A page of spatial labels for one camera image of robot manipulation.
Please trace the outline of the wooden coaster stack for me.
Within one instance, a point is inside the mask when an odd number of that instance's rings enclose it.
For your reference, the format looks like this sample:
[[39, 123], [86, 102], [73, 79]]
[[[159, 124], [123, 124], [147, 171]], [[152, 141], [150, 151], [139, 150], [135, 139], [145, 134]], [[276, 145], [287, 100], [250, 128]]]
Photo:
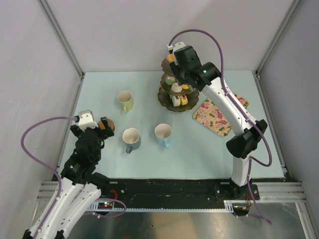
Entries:
[[98, 122], [98, 126], [104, 132], [107, 132], [110, 130], [115, 131], [115, 125], [111, 119], [107, 119], [107, 118], [100, 119], [100, 121]]

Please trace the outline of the three-tier dark cake stand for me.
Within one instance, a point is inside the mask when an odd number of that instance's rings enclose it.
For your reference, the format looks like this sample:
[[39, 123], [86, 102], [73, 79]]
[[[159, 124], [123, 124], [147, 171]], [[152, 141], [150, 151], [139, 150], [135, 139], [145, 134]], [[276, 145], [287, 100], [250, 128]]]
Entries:
[[[189, 89], [189, 90], [182, 90], [179, 93], [173, 92], [171, 90], [171, 85], [168, 85], [165, 82], [166, 76], [174, 77], [173, 72], [172, 72], [169, 64], [170, 64], [170, 62], [166, 58], [164, 58], [161, 62], [163, 75], [161, 77], [160, 87], [159, 87], [159, 91], [157, 93], [157, 98], [158, 98], [159, 103], [163, 107], [166, 107], [167, 110], [172, 111], [172, 112], [181, 113], [181, 112], [193, 109], [199, 100], [199, 91], [198, 90], [191, 91]], [[182, 95], [186, 95], [187, 99], [188, 99], [188, 104], [184, 105], [184, 106], [180, 105], [179, 107], [174, 107], [172, 104], [172, 100], [169, 98], [169, 94], [171, 94], [173, 96], [179, 96], [179, 97]]]

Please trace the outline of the floral rectangular tray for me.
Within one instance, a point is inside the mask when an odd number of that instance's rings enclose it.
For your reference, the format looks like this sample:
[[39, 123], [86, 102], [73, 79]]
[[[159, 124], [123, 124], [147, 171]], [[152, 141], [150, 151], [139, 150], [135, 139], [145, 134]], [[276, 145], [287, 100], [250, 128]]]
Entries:
[[226, 137], [232, 131], [226, 117], [209, 98], [201, 104], [192, 118], [220, 137]]

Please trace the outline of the yellow round pastry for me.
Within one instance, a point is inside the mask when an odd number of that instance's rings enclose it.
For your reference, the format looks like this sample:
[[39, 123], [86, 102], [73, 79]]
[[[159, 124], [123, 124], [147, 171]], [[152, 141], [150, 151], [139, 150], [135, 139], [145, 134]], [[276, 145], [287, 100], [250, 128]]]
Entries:
[[188, 85], [185, 85], [185, 84], [184, 84], [184, 85], [182, 85], [181, 87], [182, 87], [183, 90], [189, 90], [189, 86], [188, 86]]

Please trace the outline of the white cupcake pastry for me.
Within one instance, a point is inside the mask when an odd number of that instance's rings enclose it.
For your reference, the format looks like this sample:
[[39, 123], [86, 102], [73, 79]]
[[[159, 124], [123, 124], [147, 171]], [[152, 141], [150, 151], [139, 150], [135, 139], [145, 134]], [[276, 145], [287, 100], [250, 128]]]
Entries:
[[171, 90], [175, 93], [179, 93], [182, 91], [182, 87], [178, 85], [178, 83], [173, 83], [171, 86]]

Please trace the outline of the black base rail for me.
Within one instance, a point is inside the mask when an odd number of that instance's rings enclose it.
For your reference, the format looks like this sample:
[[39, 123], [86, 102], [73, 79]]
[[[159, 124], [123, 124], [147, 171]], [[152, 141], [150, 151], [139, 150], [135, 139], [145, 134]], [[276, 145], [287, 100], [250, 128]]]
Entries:
[[224, 209], [225, 201], [250, 203], [259, 200], [259, 189], [251, 187], [237, 194], [230, 180], [178, 179], [94, 179], [102, 202], [128, 210], [214, 210]]

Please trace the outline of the grey mug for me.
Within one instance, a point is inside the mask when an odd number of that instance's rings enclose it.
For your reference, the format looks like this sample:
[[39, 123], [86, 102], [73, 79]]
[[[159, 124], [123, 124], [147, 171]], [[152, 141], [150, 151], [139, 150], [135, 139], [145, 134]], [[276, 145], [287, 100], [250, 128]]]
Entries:
[[140, 133], [136, 128], [128, 128], [123, 132], [122, 139], [126, 144], [126, 153], [130, 154], [133, 150], [141, 146]]

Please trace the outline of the white cup pastry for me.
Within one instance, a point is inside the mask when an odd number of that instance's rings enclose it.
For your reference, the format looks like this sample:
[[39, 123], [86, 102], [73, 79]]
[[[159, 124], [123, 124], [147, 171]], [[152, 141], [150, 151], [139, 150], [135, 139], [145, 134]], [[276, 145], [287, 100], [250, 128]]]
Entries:
[[179, 107], [181, 105], [179, 96], [172, 96], [171, 100], [174, 107]]

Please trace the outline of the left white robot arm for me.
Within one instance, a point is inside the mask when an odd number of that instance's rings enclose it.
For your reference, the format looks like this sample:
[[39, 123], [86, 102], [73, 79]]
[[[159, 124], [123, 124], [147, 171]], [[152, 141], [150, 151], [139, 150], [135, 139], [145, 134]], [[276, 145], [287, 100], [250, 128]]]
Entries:
[[24, 232], [25, 239], [65, 239], [98, 198], [111, 192], [108, 177], [95, 172], [105, 140], [114, 136], [114, 123], [103, 117], [94, 121], [90, 112], [73, 117], [70, 127], [77, 137], [75, 148], [61, 173], [54, 172], [58, 186], [37, 222]]

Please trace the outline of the left aluminium frame post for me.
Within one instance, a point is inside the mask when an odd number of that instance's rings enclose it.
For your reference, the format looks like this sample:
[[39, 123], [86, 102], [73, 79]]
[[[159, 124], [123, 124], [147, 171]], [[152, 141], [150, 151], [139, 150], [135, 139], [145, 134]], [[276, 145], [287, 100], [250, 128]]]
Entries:
[[72, 66], [74, 67], [75, 71], [77, 72], [78, 76], [80, 77], [80, 79], [82, 80], [84, 78], [85, 73], [83, 72], [83, 70], [80, 67], [80, 64], [78, 62], [78, 60], [76, 59], [76, 56], [67, 40], [67, 38], [65, 37], [65, 34], [60, 26], [60, 24], [58, 23], [58, 20], [55, 17], [55, 14], [53, 13], [48, 1], [46, 0], [38, 0], [37, 1], [39, 6], [41, 7], [44, 15], [46, 16], [49, 24], [51, 25], [53, 32], [55, 33], [57, 39], [59, 40], [62, 48], [64, 49], [67, 57], [69, 58]]

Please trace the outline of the green mug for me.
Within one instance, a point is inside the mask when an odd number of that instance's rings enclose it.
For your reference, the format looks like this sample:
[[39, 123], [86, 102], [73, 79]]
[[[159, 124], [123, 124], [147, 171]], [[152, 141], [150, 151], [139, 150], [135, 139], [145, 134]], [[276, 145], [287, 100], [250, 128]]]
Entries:
[[124, 112], [129, 112], [134, 106], [133, 95], [130, 91], [121, 91], [117, 95], [118, 102], [122, 105]]

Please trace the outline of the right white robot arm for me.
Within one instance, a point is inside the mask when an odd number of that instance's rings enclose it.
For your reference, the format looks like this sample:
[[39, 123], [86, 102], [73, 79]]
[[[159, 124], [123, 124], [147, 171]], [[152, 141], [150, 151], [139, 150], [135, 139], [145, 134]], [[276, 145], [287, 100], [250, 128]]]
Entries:
[[243, 199], [251, 187], [249, 158], [268, 127], [266, 121], [256, 120], [246, 111], [226, 85], [218, 68], [211, 62], [202, 64], [192, 46], [179, 42], [168, 45], [167, 50], [169, 66], [177, 83], [202, 92], [229, 122], [235, 134], [226, 143], [233, 156], [230, 193], [237, 200]]

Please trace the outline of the circuit board with leds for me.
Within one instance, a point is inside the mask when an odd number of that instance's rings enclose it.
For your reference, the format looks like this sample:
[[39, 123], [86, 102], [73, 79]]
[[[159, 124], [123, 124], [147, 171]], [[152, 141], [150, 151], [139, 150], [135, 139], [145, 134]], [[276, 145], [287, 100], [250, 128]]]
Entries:
[[114, 202], [99, 202], [98, 209], [110, 209], [113, 208]]

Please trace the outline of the orange macaron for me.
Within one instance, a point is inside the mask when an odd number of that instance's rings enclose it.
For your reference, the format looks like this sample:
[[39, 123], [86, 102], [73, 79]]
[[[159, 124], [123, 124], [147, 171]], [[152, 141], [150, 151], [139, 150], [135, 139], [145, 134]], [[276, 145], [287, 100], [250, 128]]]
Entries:
[[174, 62], [174, 55], [173, 55], [173, 54], [167, 55], [167, 60], [168, 60], [169, 62]]

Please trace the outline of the aluminium frame post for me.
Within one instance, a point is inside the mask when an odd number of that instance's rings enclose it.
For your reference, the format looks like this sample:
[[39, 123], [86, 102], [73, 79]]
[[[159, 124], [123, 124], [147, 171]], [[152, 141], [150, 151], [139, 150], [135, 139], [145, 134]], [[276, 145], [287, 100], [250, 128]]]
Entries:
[[290, 24], [294, 20], [296, 14], [298, 13], [300, 7], [304, 3], [304, 0], [293, 0], [286, 11], [279, 27], [277, 28], [275, 35], [273, 36], [269, 46], [265, 54], [263, 55], [261, 61], [259, 62], [257, 69], [255, 70], [255, 74], [257, 78], [260, 77], [262, 71], [264, 70], [266, 64], [271, 59], [272, 55], [274, 54], [275, 50], [279, 46], [282, 38], [284, 37], [286, 31], [288, 30]]
[[83, 70], [80, 67], [80, 64], [78, 62], [78, 60], [76, 59], [76, 56], [67, 40], [67, 38], [65, 37], [65, 34], [60, 26], [60, 24], [58, 23], [58, 20], [55, 17], [55, 14], [53, 13], [48, 1], [46, 0], [38, 0], [37, 1], [39, 6], [41, 7], [44, 15], [46, 16], [49, 24], [51, 25], [53, 32], [55, 33], [57, 39], [59, 40], [62, 48], [64, 49], [67, 57], [69, 58], [72, 66], [74, 67], [75, 71], [77, 72], [78, 76], [80, 77], [80, 79], [82, 80], [84, 78], [85, 73], [83, 72]]

